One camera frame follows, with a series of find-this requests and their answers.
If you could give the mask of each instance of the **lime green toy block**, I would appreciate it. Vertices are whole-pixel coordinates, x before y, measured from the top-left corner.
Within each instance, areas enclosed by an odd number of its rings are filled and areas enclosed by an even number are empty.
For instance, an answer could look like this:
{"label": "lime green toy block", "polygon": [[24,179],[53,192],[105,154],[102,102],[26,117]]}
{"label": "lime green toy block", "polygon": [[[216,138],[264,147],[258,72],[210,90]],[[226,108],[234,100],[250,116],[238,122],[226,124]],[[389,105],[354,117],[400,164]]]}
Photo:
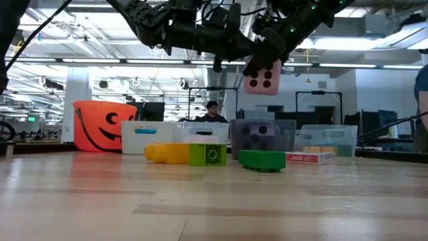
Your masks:
{"label": "lime green toy block", "polygon": [[226,165],[226,145],[189,144],[189,165]]}
{"label": "lime green toy block", "polygon": [[243,168],[269,173],[286,168],[286,153],[279,151],[239,151]]}

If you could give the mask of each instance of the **white plastic bin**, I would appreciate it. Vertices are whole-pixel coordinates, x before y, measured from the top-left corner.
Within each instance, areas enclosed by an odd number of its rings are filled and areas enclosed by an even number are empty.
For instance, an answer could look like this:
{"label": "white plastic bin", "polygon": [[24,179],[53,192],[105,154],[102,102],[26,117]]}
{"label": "white plastic bin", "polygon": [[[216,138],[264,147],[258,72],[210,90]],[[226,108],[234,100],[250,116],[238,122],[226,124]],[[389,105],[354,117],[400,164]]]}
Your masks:
{"label": "white plastic bin", "polygon": [[338,157],[354,157],[357,126],[304,125],[294,142],[294,151],[304,147],[337,147]]}
{"label": "white plastic bin", "polygon": [[144,148],[153,143],[172,143],[174,123],[156,121],[122,121],[122,152],[144,155]]}
{"label": "white plastic bin", "polygon": [[176,143],[227,144],[228,123],[176,123]]}

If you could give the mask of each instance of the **wooden floor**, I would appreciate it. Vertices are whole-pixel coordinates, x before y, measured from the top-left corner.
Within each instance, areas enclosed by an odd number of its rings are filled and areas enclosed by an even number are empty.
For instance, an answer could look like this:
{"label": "wooden floor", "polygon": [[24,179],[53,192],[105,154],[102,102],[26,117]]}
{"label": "wooden floor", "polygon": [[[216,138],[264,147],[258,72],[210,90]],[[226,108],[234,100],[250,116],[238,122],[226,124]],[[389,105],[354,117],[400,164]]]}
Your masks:
{"label": "wooden floor", "polygon": [[257,173],[54,153],[0,159],[1,241],[428,240],[428,165]]}

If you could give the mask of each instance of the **ceiling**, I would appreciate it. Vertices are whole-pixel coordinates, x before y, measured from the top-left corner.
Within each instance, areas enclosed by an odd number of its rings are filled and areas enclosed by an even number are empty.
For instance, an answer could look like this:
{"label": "ceiling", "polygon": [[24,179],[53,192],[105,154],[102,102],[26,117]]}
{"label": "ceiling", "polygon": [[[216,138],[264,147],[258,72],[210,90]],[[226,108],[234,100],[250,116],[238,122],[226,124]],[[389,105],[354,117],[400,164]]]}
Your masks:
{"label": "ceiling", "polygon": [[[241,3],[242,11],[248,12],[252,9],[262,7],[261,1],[237,0]],[[223,7],[228,8],[231,0],[224,0]],[[345,18],[361,18],[365,15],[382,15],[385,13],[395,13],[412,9],[415,7],[423,7],[427,4],[426,1],[367,1],[357,0],[354,5],[344,9],[338,13],[337,17]],[[30,8],[21,19],[20,29],[23,30],[23,36],[26,38],[34,31],[41,22],[45,21],[52,12],[52,8]],[[241,18],[241,31],[247,31],[247,25],[251,24],[253,16]],[[8,56],[12,56],[17,47],[11,46],[8,51]],[[403,60],[403,51],[408,54],[408,58]],[[412,64],[416,62],[420,55],[409,50],[390,50],[388,58],[383,58],[385,61],[399,64]],[[295,50],[291,54],[291,58],[295,62],[334,62],[334,63],[349,63],[349,62],[369,62],[370,58],[365,58],[367,51],[338,51],[338,50]],[[371,52],[371,58],[377,61],[378,56],[383,56],[384,53]],[[54,19],[35,40],[25,49],[24,57],[45,57],[45,58],[124,58],[124,59],[174,59],[174,60],[199,60],[211,58],[210,55],[198,56],[192,50],[182,50],[174,48],[172,55],[168,56],[163,50],[153,49],[142,45],[129,26],[120,14],[116,13],[107,2],[104,0],[86,0],[73,1],[70,6]],[[67,66],[40,66],[31,64],[16,63],[8,72],[9,89],[18,92],[51,92],[52,90],[43,87],[43,81],[48,79],[63,85],[66,88]],[[295,74],[301,74],[306,71],[305,68],[296,68]],[[313,69],[313,74],[331,74],[333,69]],[[94,79],[94,98],[98,100],[108,100],[116,102],[125,102],[122,96],[107,96],[107,94],[117,93],[117,85],[128,88],[128,93],[132,94],[164,94],[166,97],[149,97],[135,96],[137,100],[147,101],[165,101],[170,110],[176,110],[175,106],[182,105],[181,110],[187,107],[187,98],[177,98],[177,95],[187,95],[187,90],[183,90],[179,85],[180,81],[184,80],[189,86],[206,87],[211,84],[211,74],[206,68],[141,68],[141,67],[109,67],[109,66],[94,66],[90,67],[91,77]],[[101,80],[111,82],[109,86],[116,88],[101,88],[99,83]],[[233,86],[235,79],[219,82],[223,86]],[[61,106],[64,100],[64,93],[56,91],[56,95],[46,94],[27,94],[25,96],[4,96],[3,105],[24,104],[27,106],[29,102],[34,102],[42,106]],[[221,98],[220,92],[207,93],[202,90],[198,93],[194,90],[196,96],[194,107],[200,107],[201,111],[195,114],[202,114],[203,104],[207,99]],[[185,111],[179,114],[169,114],[171,116],[185,116]]]}

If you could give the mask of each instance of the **yellow toy block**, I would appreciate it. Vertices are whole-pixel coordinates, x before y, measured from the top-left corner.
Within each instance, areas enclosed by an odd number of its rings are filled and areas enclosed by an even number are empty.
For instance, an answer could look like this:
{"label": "yellow toy block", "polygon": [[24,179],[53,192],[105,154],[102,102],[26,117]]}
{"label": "yellow toy block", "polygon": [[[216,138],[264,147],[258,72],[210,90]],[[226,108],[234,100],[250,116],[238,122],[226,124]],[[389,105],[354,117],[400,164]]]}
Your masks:
{"label": "yellow toy block", "polygon": [[154,163],[187,164],[189,162],[189,144],[150,144],[144,149],[144,156]]}

